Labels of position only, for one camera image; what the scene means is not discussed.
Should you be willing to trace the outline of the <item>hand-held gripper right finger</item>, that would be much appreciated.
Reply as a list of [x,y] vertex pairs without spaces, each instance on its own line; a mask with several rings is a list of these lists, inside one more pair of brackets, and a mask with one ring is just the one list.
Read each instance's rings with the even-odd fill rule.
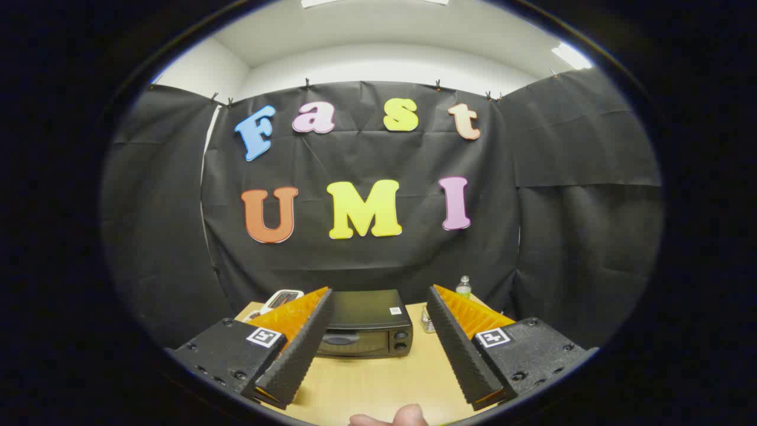
[[465,401],[476,411],[547,388],[597,352],[540,318],[514,321],[438,285],[428,289],[426,307]]

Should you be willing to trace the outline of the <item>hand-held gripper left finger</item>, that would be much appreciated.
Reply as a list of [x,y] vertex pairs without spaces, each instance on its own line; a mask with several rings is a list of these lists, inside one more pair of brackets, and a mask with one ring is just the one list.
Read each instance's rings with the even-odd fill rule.
[[224,318],[171,356],[225,393],[286,409],[332,319],[332,294],[320,288],[252,319]]

